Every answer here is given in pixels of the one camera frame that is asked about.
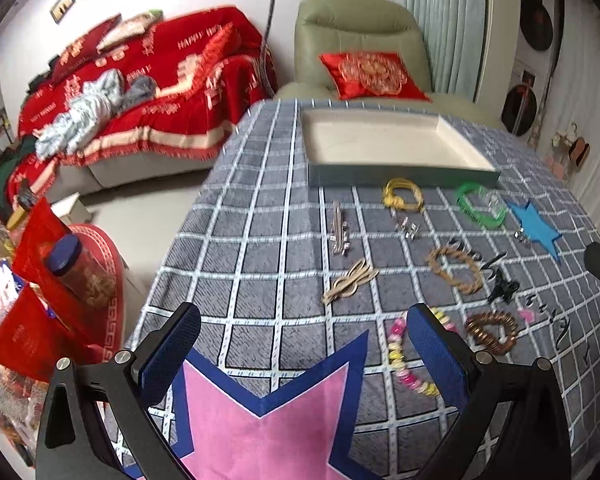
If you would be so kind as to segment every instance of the light blue curtain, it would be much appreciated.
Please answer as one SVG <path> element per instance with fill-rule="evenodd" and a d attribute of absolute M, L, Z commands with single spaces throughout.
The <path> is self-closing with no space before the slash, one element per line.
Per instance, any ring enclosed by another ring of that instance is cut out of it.
<path fill-rule="evenodd" d="M 429 56 L 435 92 L 474 100 L 482 63 L 486 0 L 407 0 Z"/>

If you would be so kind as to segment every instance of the blue gripper pad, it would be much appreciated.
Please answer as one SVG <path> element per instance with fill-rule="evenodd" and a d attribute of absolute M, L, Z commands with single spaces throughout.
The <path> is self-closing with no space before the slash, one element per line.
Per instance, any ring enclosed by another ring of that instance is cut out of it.
<path fill-rule="evenodd" d="M 445 333 L 445 329 L 426 306 L 423 308 L 412 306 L 408 310 L 407 327 L 409 339 L 420 354 L 442 398 L 449 406 L 455 406 L 462 411 L 469 402 L 467 377 L 436 330 Z"/>
<path fill-rule="evenodd" d="M 180 319 L 171 327 L 168 327 L 168 324 L 169 322 L 163 327 L 168 329 L 166 336 L 158 331 L 158 334 L 164 337 L 162 344 L 147 360 L 138 376 L 140 399 L 147 407 L 161 402 L 184 359 L 198 339 L 202 325 L 200 311 L 195 305 L 187 304 Z"/>

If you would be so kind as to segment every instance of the blue jar lid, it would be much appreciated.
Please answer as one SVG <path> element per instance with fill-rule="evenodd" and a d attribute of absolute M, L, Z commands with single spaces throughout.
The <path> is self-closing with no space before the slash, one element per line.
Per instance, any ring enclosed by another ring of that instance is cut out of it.
<path fill-rule="evenodd" d="M 64 276 L 76 263 L 82 243 L 74 234 L 63 236 L 45 259 L 46 268 L 54 276 Z"/>

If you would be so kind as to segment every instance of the washing machine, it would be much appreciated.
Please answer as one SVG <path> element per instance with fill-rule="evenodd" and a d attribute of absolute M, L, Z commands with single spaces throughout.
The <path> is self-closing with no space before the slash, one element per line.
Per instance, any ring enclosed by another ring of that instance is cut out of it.
<path fill-rule="evenodd" d="M 526 102 L 516 131 L 519 137 L 528 137 L 547 92 L 554 56 L 555 15 L 555 0 L 520 0 L 518 44 L 501 117 L 507 130 L 513 132 Z"/>

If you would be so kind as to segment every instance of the braided bracelet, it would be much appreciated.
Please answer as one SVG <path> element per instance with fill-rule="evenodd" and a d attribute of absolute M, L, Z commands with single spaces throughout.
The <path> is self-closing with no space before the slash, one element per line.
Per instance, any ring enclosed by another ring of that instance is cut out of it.
<path fill-rule="evenodd" d="M 449 319 L 449 316 L 446 316 L 444 312 L 441 312 L 436 308 L 429 307 L 429 309 L 446 330 L 456 332 L 456 326 Z M 438 396 L 440 392 L 438 391 L 437 386 L 434 383 L 429 383 L 429 381 L 421 381 L 416 377 L 416 374 L 407 368 L 407 363 L 404 362 L 402 337 L 404 336 L 406 327 L 407 313 L 405 312 L 395 319 L 394 325 L 391 327 L 391 333 L 387 336 L 387 341 L 389 342 L 387 345 L 387 348 L 389 349 L 389 361 L 394 369 L 394 373 L 402 384 L 414 392 L 429 397 Z"/>
<path fill-rule="evenodd" d="M 485 325 L 500 325 L 504 327 L 507 339 L 500 343 L 496 336 L 484 329 Z M 518 337 L 518 324 L 511 314 L 507 312 L 488 312 L 485 314 L 474 314 L 469 316 L 464 325 L 468 334 L 474 337 L 476 344 L 486 345 L 493 354 L 504 355 L 516 344 Z"/>
<path fill-rule="evenodd" d="M 462 184 L 462 186 L 460 186 L 456 191 L 456 199 L 458 200 L 460 211 L 462 211 L 471 220 L 487 229 L 497 229 L 502 225 L 505 217 L 507 216 L 506 208 L 500 206 L 498 214 L 495 216 L 484 215 L 479 211 L 476 211 L 471 204 L 469 204 L 469 201 L 466 198 L 469 193 L 478 193 L 481 197 L 484 197 L 488 192 L 489 190 L 480 184 L 476 184 L 475 182 L 467 182 Z"/>
<path fill-rule="evenodd" d="M 394 193 L 394 189 L 408 189 L 413 193 L 416 204 L 407 204 L 406 201 Z M 421 211 L 424 206 L 424 195 L 418 186 L 411 180 L 404 178 L 392 178 L 382 191 L 382 203 L 389 209 L 400 209 L 402 211 Z"/>
<path fill-rule="evenodd" d="M 474 274 L 475 281 L 473 283 L 464 283 L 460 280 L 452 278 L 448 272 L 440 267 L 440 264 L 438 263 L 438 258 L 440 256 L 449 256 L 466 263 L 471 272 Z M 472 256 L 469 256 L 463 251 L 449 246 L 433 249 L 429 253 L 429 256 L 427 256 L 427 263 L 434 274 L 440 276 L 440 278 L 445 280 L 449 285 L 456 287 L 464 295 L 475 294 L 482 288 L 482 275 L 480 274 L 480 267 Z"/>

